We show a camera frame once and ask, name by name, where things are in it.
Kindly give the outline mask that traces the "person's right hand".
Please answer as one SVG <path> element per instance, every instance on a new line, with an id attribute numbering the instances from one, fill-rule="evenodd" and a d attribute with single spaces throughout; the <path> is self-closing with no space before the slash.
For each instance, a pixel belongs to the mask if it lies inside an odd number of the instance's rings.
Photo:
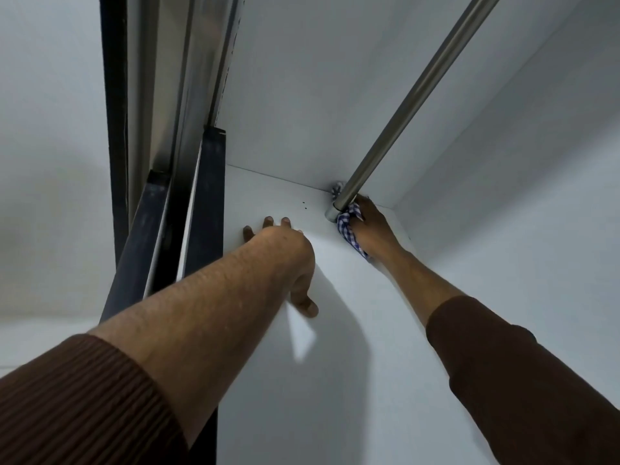
<path id="1" fill-rule="evenodd" d="M 379 263 L 389 263 L 402 251 L 385 216 L 377 208 L 376 223 L 350 223 L 360 247 Z"/>

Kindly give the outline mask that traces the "person's left hand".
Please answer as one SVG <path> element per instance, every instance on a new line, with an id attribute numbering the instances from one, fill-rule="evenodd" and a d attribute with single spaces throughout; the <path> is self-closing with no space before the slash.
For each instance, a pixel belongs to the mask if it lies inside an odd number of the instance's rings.
<path id="1" fill-rule="evenodd" d="M 290 302 L 295 281 L 313 282 L 313 246 L 300 230 L 282 228 L 271 216 L 264 218 L 262 228 L 242 249 L 243 260 L 249 264 L 252 294 L 272 311 L 286 299 Z"/>

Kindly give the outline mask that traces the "blue checked cloth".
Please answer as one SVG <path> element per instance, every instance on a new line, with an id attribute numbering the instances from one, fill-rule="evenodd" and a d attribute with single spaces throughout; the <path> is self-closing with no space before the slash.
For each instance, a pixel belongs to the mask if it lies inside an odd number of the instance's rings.
<path id="1" fill-rule="evenodd" d="M 369 261 L 369 255 L 360 247 L 359 242 L 351 228 L 352 219 L 357 219 L 361 222 L 365 222 L 363 212 L 359 202 L 357 202 L 356 196 L 353 201 L 343 211 L 337 211 L 336 226 L 337 230 L 343 239 L 350 244 L 350 246 L 356 250 L 366 261 Z"/>

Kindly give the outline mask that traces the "person's left forearm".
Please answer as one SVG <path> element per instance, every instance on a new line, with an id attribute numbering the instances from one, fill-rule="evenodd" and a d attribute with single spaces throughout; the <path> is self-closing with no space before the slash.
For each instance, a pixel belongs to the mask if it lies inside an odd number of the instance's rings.
<path id="1" fill-rule="evenodd" d="M 243 246 L 0 378 L 0 465 L 187 463 L 281 307 Z"/>

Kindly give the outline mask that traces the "person's right forearm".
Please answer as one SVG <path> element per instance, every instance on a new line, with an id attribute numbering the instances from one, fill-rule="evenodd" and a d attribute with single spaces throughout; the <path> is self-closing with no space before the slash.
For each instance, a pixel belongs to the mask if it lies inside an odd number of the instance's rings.
<path id="1" fill-rule="evenodd" d="M 501 465 L 620 465 L 620 410 L 399 244 L 373 252 L 425 326 L 449 387 Z"/>

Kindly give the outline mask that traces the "metal wardrobe hanging rod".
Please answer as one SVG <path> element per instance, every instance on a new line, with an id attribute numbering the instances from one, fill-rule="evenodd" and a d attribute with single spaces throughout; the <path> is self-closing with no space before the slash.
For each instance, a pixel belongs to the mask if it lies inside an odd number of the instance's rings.
<path id="1" fill-rule="evenodd" d="M 374 141 L 350 179 L 333 200 L 341 211 L 358 195 L 362 186 L 430 97 L 446 72 L 485 22 L 500 0 L 471 0 L 454 27 L 437 49 L 415 84 Z"/>

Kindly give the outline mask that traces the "white wardrobe cabinet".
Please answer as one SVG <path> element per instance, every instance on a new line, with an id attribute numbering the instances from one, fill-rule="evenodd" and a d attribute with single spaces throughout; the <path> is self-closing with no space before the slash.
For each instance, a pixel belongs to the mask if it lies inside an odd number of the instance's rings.
<path id="1" fill-rule="evenodd" d="M 244 0 L 224 249 L 289 217 L 320 312 L 280 310 L 221 403 L 218 465 L 495 462 L 398 288 L 324 217 L 470 1 Z M 620 0 L 500 0 L 362 193 L 620 408 Z"/>

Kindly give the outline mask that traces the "silver sliding door track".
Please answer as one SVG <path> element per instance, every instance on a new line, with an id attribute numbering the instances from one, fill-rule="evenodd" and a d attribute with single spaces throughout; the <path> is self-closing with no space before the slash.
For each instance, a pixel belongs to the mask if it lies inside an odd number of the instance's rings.
<path id="1" fill-rule="evenodd" d="M 127 0 L 128 216 L 151 170 L 189 193 L 243 0 Z"/>

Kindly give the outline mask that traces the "dark sliding door frame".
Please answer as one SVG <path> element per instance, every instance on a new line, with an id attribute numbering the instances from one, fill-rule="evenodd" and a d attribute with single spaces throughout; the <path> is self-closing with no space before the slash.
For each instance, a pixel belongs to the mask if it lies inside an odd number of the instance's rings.
<path id="1" fill-rule="evenodd" d="M 207 126 L 192 182 L 177 279 L 220 259 L 224 240 L 226 132 Z"/>
<path id="2" fill-rule="evenodd" d="M 170 194 L 170 175 L 148 173 L 133 224 L 99 323 L 141 302 L 151 293 Z"/>

